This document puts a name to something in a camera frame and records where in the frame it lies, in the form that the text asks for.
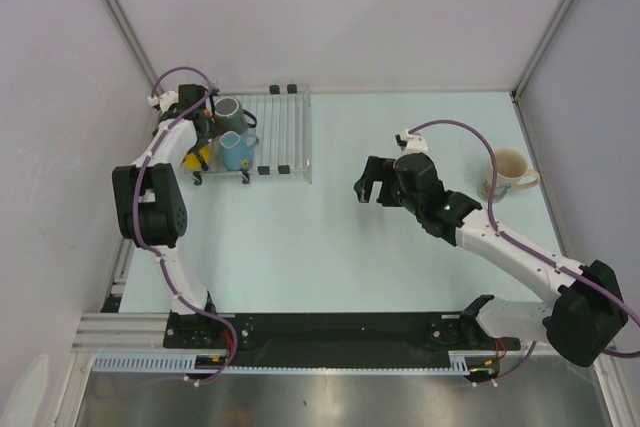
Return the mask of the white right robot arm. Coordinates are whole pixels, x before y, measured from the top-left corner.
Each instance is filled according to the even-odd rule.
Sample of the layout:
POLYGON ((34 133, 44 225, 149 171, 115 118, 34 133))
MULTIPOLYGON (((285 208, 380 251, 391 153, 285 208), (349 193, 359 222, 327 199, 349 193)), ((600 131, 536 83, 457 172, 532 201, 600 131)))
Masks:
POLYGON ((444 187, 424 153, 398 159, 371 156, 354 184, 359 202, 370 200, 375 183, 384 207, 402 207, 431 236, 497 266, 536 296, 535 302, 476 299, 461 323, 463 340, 484 348, 495 338, 545 342, 564 359, 588 367, 627 324, 614 270, 596 260, 584 265, 540 250, 499 222, 471 197, 444 187))

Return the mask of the yellow mug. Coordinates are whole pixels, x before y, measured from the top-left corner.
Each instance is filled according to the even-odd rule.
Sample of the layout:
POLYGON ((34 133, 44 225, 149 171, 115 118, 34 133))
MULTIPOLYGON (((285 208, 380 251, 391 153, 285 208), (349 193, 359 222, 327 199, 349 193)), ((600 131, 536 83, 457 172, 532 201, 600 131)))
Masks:
POLYGON ((189 153, 183 160, 183 166, 189 171, 207 171, 211 162, 211 149, 204 146, 198 153, 189 153))

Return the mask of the beige patterned ceramic mug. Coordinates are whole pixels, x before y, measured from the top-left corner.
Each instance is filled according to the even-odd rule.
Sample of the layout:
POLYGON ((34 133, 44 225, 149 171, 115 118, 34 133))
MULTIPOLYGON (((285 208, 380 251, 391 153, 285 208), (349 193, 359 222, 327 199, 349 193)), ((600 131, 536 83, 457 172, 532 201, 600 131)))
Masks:
POLYGON ((493 195, 500 202, 510 193, 537 187, 540 174, 530 168, 527 158, 514 149, 498 149, 494 152, 497 167, 496 186, 493 195))

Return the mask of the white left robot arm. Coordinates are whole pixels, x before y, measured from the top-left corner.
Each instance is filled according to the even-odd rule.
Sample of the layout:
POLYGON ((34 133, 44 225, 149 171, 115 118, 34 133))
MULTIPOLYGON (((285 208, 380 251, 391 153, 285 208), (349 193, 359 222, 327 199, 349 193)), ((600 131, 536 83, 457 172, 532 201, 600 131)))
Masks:
POLYGON ((202 85, 182 84, 175 91, 153 97, 161 117, 149 146, 133 163, 112 171, 121 235, 156 264, 171 296, 171 311, 194 314, 185 332, 202 347, 219 339, 221 323, 211 316, 209 291, 182 246, 188 212, 177 174, 190 154, 203 170, 208 169, 200 150, 216 135, 207 113, 210 96, 211 91, 202 85))

